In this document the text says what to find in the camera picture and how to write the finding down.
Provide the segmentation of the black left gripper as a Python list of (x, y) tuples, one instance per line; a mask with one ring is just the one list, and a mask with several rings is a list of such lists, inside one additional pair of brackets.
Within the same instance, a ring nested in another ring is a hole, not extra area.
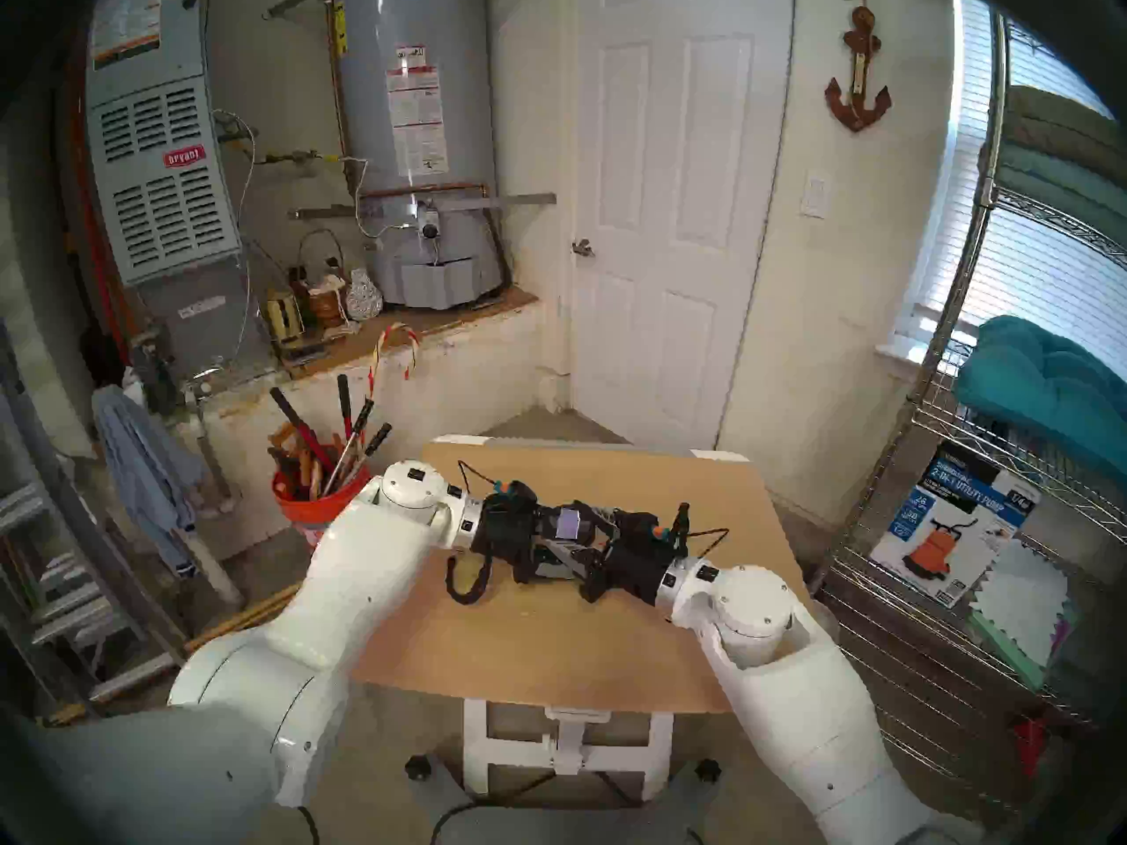
[(488, 496), (481, 506), (471, 551), (483, 557), (474, 586), (487, 586), (494, 560), (509, 564), (518, 584), (533, 579), (582, 580), (578, 544), (533, 542), (538, 525), (558, 525), (566, 506), (547, 506), (536, 496)]

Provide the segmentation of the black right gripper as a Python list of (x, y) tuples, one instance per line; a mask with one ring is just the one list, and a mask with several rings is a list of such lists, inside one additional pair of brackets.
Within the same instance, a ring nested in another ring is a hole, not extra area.
[(663, 588), (676, 584), (669, 572), (681, 559), (681, 530), (658, 522), (636, 522), (632, 513), (580, 502), (582, 519), (607, 537), (597, 560), (584, 566), (583, 601), (595, 604), (607, 592), (623, 590), (646, 604), (658, 604)]

